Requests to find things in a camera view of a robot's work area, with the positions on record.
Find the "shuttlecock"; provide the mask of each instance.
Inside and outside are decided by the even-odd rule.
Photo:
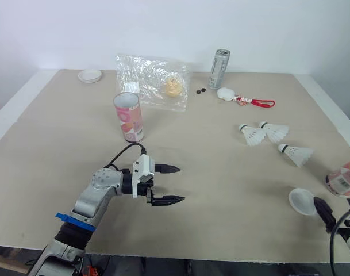
[[[266,136],[266,132],[263,129],[253,128],[248,125],[240,125],[239,130],[244,134],[246,143],[250,146],[260,144]]]
[[[303,166],[314,151],[311,148],[291,147],[286,144],[280,144],[278,150],[285,153],[298,167]]]
[[[272,143],[278,143],[281,141],[289,132],[288,125],[274,125],[267,122],[261,122],[259,127],[263,128]]]

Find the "pink cylindrical container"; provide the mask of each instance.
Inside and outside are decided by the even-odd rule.
[[[143,120],[137,94],[124,92],[113,100],[122,133],[128,142],[139,142],[144,138]]]

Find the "table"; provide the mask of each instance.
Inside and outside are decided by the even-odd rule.
[[[67,213],[91,175],[127,145],[112,106],[116,73],[105,71],[93,84],[80,82],[77,74],[39,72],[0,111],[1,246],[42,249],[61,225],[56,212]],[[143,107],[148,154],[182,169],[156,175],[155,193],[186,199],[152,207],[145,198],[113,198],[87,251],[328,262],[323,222],[298,214],[287,197],[302,187],[327,200],[337,217],[348,210],[345,199],[328,192],[323,181],[350,160],[350,121],[306,75],[226,74],[225,87],[246,97],[275,99],[272,109],[225,102],[210,89],[196,94],[207,76],[194,74],[184,113]],[[257,126],[264,120],[290,126],[284,143],[315,149],[304,168],[295,167],[267,139],[246,146],[238,125]],[[339,131],[337,122],[343,122]],[[117,165],[130,167],[138,154],[131,148]],[[350,262],[341,238],[336,261]]]

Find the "small white bowl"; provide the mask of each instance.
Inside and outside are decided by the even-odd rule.
[[[317,213],[314,205],[314,195],[308,190],[296,188],[289,194],[289,201],[292,208],[305,216],[312,216]]]
[[[101,79],[102,72],[95,69],[86,69],[78,74],[78,78],[84,83],[93,83]]]

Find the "plastic bag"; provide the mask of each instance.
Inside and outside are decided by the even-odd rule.
[[[190,65],[159,57],[117,55],[117,91],[139,93],[140,105],[185,111]]]

